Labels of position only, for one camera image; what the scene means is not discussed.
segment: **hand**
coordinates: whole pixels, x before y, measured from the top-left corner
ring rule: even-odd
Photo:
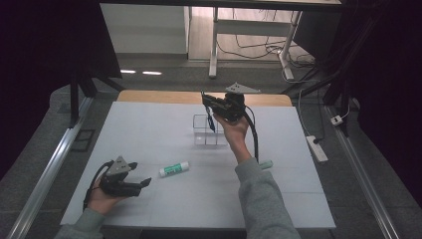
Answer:
[[[249,124],[245,118],[241,118],[235,122],[229,122],[220,116],[214,114],[214,119],[220,123],[224,128],[224,135],[235,153],[238,163],[241,163],[251,158],[251,153],[248,151],[245,143],[246,132]]]
[[[126,199],[127,197],[113,197],[105,194],[100,188],[100,181],[101,178],[97,179],[93,186],[88,207],[102,215],[106,215],[118,202]]]

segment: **clear acrylic holder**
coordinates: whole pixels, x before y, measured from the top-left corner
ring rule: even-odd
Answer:
[[[196,145],[227,145],[223,127],[214,120],[215,132],[210,128],[207,115],[193,116],[193,134]]]

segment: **table leg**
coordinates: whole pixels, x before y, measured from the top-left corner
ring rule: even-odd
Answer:
[[[212,47],[211,47],[211,57],[210,57],[210,72],[209,72],[210,79],[215,79],[217,77],[217,30],[218,30],[218,8],[214,8]]]
[[[293,74],[292,74],[292,70],[289,66],[289,62],[287,60],[287,55],[289,53],[289,48],[292,44],[293,37],[295,36],[296,28],[298,27],[298,22],[299,22],[299,18],[301,17],[301,14],[302,14],[302,12],[296,12],[296,16],[294,16],[293,22],[291,24],[291,29],[289,31],[289,35],[286,38],[285,47],[283,48],[282,52],[278,53],[278,56],[279,56],[280,62],[282,63],[283,71],[285,73],[287,81],[292,81],[292,80],[295,79]]]

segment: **ceiling light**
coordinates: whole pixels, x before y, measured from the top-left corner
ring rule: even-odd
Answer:
[[[135,74],[136,71],[133,70],[120,70],[121,73],[129,73],[129,74]]]
[[[160,72],[142,72],[142,73],[145,74],[145,75],[155,75],[155,76],[161,75]]]

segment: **glue stick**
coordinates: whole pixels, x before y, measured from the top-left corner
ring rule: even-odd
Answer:
[[[167,167],[163,167],[159,169],[159,174],[162,177],[165,177],[174,173],[186,171],[187,169],[189,169],[189,162],[184,161],[184,162],[174,164],[172,166],[167,166]]]

